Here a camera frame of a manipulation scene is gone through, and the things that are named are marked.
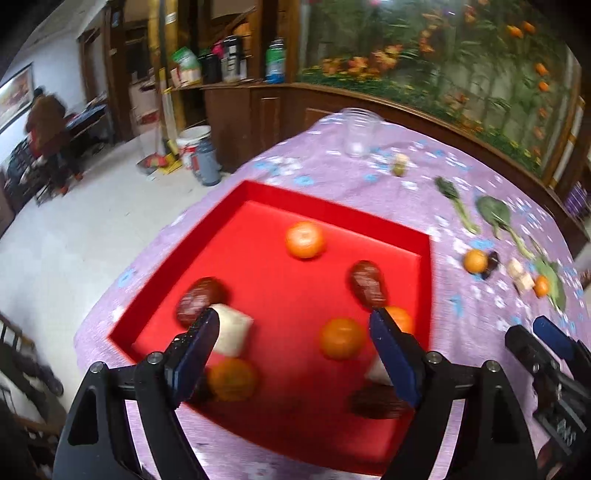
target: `clear plastic cup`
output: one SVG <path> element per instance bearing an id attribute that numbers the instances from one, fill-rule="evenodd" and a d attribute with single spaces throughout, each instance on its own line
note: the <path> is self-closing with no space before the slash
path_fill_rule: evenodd
<path id="1" fill-rule="evenodd" d="M 382 118 L 362 108 L 345 108 L 341 113 L 346 126 L 345 153 L 354 158 L 367 157 Z"/>

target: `white bucket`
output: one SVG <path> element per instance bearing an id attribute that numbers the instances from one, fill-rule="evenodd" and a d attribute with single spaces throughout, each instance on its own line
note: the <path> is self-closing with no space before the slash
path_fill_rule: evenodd
<path id="1" fill-rule="evenodd" d="M 209 125 L 199 125 L 197 127 L 187 128 L 183 130 L 177 138 L 177 145 L 183 165 L 186 169 L 192 170 L 191 155 L 197 150 L 199 142 L 208 137 L 212 127 Z"/>

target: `red tray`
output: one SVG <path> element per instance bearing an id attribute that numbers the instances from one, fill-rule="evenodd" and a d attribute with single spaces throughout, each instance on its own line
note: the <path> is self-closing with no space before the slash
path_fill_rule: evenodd
<path id="1" fill-rule="evenodd" d="M 310 219 L 326 250 L 311 261 L 291 257 L 286 230 Z M 322 326 L 349 317 L 367 326 L 369 312 L 348 289 L 359 260 L 379 265 L 389 303 L 415 319 L 426 350 L 431 322 L 429 237 L 402 225 L 301 193 L 251 181 L 228 194 L 162 263 L 111 331 L 110 340 L 137 362 L 163 351 L 183 331 L 179 299 L 200 277 L 230 289 L 230 305 L 254 319 L 242 358 L 261 375 L 246 402 L 210 402 L 199 413 L 241 437 L 291 458 L 339 470 L 379 475 L 410 416 L 369 420 L 348 411 L 376 352 L 368 341 L 355 359 L 336 362 L 319 351 Z M 212 354 L 208 365 L 220 355 Z"/>

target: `white tofu block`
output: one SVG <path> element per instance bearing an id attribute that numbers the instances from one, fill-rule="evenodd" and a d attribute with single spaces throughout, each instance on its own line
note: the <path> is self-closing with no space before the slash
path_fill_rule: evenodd
<path id="1" fill-rule="evenodd" d="M 517 280 L 524 273 L 523 265 L 516 258 L 511 258 L 509 263 L 505 265 L 505 268 L 507 269 L 507 274 L 513 280 Z"/>
<path id="2" fill-rule="evenodd" d="M 216 303 L 212 308 L 220 319 L 220 334 L 213 351 L 226 356 L 240 356 L 252 318 L 223 303 Z"/>
<path id="3" fill-rule="evenodd" d="M 392 385 L 392 381 L 388 376 L 388 372 L 386 372 L 386 367 L 384 367 L 382 359 L 379 357 L 379 355 L 376 356 L 370 369 L 365 374 L 365 378 L 382 385 Z"/>
<path id="4" fill-rule="evenodd" d="M 534 288 L 535 282 L 529 273 L 524 273 L 517 280 L 515 280 L 515 285 L 517 286 L 519 293 L 524 293 Z"/>

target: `table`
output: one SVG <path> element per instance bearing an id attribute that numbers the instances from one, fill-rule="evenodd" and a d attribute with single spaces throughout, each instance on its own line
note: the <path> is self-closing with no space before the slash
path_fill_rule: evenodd
<path id="1" fill-rule="evenodd" d="M 76 115 L 72 120 L 70 120 L 67 123 L 66 128 L 70 132 L 72 140 L 75 140 L 103 119 L 106 119 L 108 124 L 107 130 L 109 133 L 109 141 L 111 142 L 111 144 L 114 144 L 115 139 L 113 130 L 113 120 L 111 119 L 111 113 L 109 112 L 109 108 L 105 104 L 94 105 L 90 108 L 87 108 L 83 112 Z"/>
<path id="2" fill-rule="evenodd" d="M 277 144 L 242 166 L 164 228 L 107 290 L 76 333 L 74 346 L 80 369 L 86 371 L 97 360 L 105 361 L 110 367 L 128 364 L 106 340 L 113 323 L 180 239 L 238 183 L 251 179 L 342 203 L 429 234 L 434 264 L 431 348 L 450 361 L 465 365 L 480 366 L 490 358 L 499 361 L 521 403 L 534 446 L 539 450 L 546 437 L 531 418 L 536 405 L 531 377 L 505 349 L 505 331 L 518 323 L 531 330 L 533 320 L 544 314 L 569 335 L 591 345 L 583 290 L 555 222 L 508 180 L 467 154 L 423 134 L 382 122 L 375 136 L 374 153 L 360 160 L 344 155 L 344 133 L 341 114 L 323 118 L 308 131 Z M 394 177 L 384 164 L 385 157 L 395 153 L 410 158 L 405 177 Z M 472 218 L 481 225 L 482 234 L 473 235 L 462 227 L 451 202 L 435 189 L 436 176 L 455 183 Z M 520 298 L 504 267 L 487 282 L 463 270 L 462 256 L 470 248 L 494 248 L 504 262 L 511 257 L 524 262 L 509 235 L 505 233 L 501 240 L 495 239 L 490 226 L 478 215 L 473 201 L 483 194 L 507 202 L 515 231 L 525 237 L 531 234 L 550 259 L 560 263 L 560 277 L 567 296 L 566 312 L 558 314 L 547 299 L 538 300 L 532 291 Z M 148 470 L 155 472 L 137 406 L 129 410 L 139 457 Z M 186 406 L 181 406 L 177 414 L 212 480 L 367 478 L 274 454 L 217 427 Z M 447 471 L 461 418 L 461 404 L 454 405 L 432 478 L 443 478 Z"/>

